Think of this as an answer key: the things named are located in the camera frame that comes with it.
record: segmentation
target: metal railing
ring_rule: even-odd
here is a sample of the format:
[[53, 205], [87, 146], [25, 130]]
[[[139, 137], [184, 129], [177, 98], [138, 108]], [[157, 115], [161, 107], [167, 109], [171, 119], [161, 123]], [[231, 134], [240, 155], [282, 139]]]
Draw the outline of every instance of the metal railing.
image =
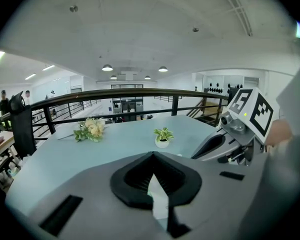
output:
[[172, 102], [174, 97], [173, 96], [154, 96], [154, 99], [160, 100], [160, 101], [166, 101], [166, 102]]
[[[99, 102], [100, 99], [94, 99], [49, 107], [51, 121], [54, 122], [56, 119], [58, 119], [58, 121], [66, 120], [68, 118], [72, 119], [73, 116], [78, 112], [84, 111], [85, 109], [92, 107], [94, 104], [97, 104]], [[35, 110], [34, 112], [35, 113], [32, 115], [34, 139], [37, 141], [47, 140], [47, 137], [42, 137], [50, 130], [50, 128], [48, 127], [48, 122], [46, 120], [46, 114], [43, 109]], [[46, 123], [46, 125], [36, 126], [38, 122], [40, 122], [41, 124]]]
[[[78, 117], [72, 118], [72, 116], [67, 115], [66, 118], [60, 119], [61, 116], [66, 115], [68, 112], [76, 110], [77, 108], [71, 107], [82, 104], [82, 109], [85, 108], [85, 104], [90, 103], [90, 106], [93, 105], [93, 101], [101, 100], [101, 99], [113, 99], [113, 98], [125, 98], [125, 97], [167, 97], [168, 102], [172, 101], [172, 108], [169, 109], [161, 109], [161, 110], [146, 110], [146, 111], [135, 111], [135, 112], [126, 112], [126, 113], [117, 113], [117, 114], [106, 114], [106, 115], [94, 115], [91, 116], [92, 118], [105, 118], [105, 119], [115, 119], [119, 117], [132, 117], [138, 115], [145, 115], [145, 114], [155, 114], [155, 113], [166, 113], [171, 112], [172, 116], [176, 116], [178, 111], [186, 111], [186, 110], [198, 110], [204, 108], [218, 108], [216, 114], [208, 114], [203, 115], [201, 117], [208, 117], [212, 115], [216, 115], [216, 118], [213, 119], [214, 125], [217, 125], [219, 122], [219, 114], [221, 111], [221, 107], [225, 106], [222, 105], [222, 100], [227, 100], [228, 97], [218, 95], [218, 94], [211, 94], [211, 93], [204, 93], [198, 91], [189, 91], [189, 90], [175, 90], [175, 89], [159, 89], [159, 88], [125, 88], [125, 89], [105, 89], [105, 90], [92, 90], [92, 91], [83, 91], [79, 93], [71, 93], [66, 94], [50, 99], [45, 99], [34, 103], [31, 105], [31, 109], [33, 111], [41, 110], [40, 113], [44, 114], [44, 121], [35, 121], [33, 123], [34, 128], [39, 127], [47, 127], [45, 133], [50, 131], [51, 134], [56, 132], [56, 127], [60, 124], [72, 123], [72, 122], [79, 122], [84, 121], [85, 117]], [[178, 107], [179, 97], [201, 97], [201, 98], [213, 98], [213, 99], [220, 99], [219, 105], [213, 106], [204, 106], [202, 102], [197, 106], [192, 107]], [[53, 109], [60, 107], [61, 105], [66, 105], [62, 109], [68, 112], [65, 112], [61, 115], [54, 117]], [[42, 134], [40, 136], [35, 137], [35, 140], [46, 140], [47, 138], [42, 138]]]

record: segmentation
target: ceiling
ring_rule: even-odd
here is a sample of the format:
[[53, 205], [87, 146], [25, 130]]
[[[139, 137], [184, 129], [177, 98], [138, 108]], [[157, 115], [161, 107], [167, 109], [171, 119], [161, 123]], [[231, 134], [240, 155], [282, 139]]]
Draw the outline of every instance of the ceiling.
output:
[[[55, 66], [42, 71], [42, 69], [50, 65], [30, 58], [5, 53], [0, 59], [0, 85], [31, 85], [39, 79], [64, 70]], [[32, 74], [35, 74], [35, 76], [25, 80]]]
[[[96, 81], [113, 74], [124, 80], [122, 71], [156, 81], [206, 66], [257, 67], [249, 57], [288, 53], [283, 43], [293, 42], [295, 32], [296, 22], [275, 0], [27, 0], [2, 32], [0, 49]], [[242, 53], [248, 62], [237, 59]], [[114, 71], [102, 71], [105, 64]], [[160, 66], [169, 71], [158, 72]]]

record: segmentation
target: person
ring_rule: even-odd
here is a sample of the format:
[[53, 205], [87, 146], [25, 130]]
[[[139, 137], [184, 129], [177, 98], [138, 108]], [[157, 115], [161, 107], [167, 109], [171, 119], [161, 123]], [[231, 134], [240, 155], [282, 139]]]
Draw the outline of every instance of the person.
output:
[[0, 100], [0, 112], [1, 112], [1, 116], [3, 116], [4, 114], [8, 113], [8, 102], [9, 99], [6, 97], [6, 91], [2, 90], [1, 91], [1, 100]]
[[48, 94], [48, 99], [53, 98], [55, 96], [55, 91], [52, 90], [49, 94]]
[[24, 104], [30, 105], [30, 91], [29, 90], [25, 91]]
[[293, 136], [291, 128], [285, 119], [275, 120], [272, 123], [265, 144], [276, 146], [283, 141], [291, 139]]

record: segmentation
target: small white pot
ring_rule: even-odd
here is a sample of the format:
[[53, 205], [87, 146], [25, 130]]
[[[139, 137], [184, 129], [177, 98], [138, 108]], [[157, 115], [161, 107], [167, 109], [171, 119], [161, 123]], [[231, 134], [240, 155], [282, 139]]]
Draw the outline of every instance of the small white pot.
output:
[[167, 141], [157, 141], [156, 139], [154, 139], [154, 143], [156, 144], [156, 146], [158, 148], [164, 149], [164, 148], [168, 147], [170, 141], [169, 140], [167, 140]]

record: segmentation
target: white table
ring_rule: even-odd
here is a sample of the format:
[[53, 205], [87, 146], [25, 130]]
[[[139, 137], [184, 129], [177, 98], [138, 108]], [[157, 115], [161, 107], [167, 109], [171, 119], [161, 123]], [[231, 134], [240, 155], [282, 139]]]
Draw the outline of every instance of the white table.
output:
[[[154, 129], [168, 127], [174, 139], [167, 148], [155, 145]], [[12, 183], [5, 203], [29, 215], [36, 203], [77, 173], [149, 151], [182, 154], [190, 158], [215, 128], [185, 115], [109, 124], [103, 140], [76, 142], [69, 135], [78, 125], [60, 127], [30, 157]]]

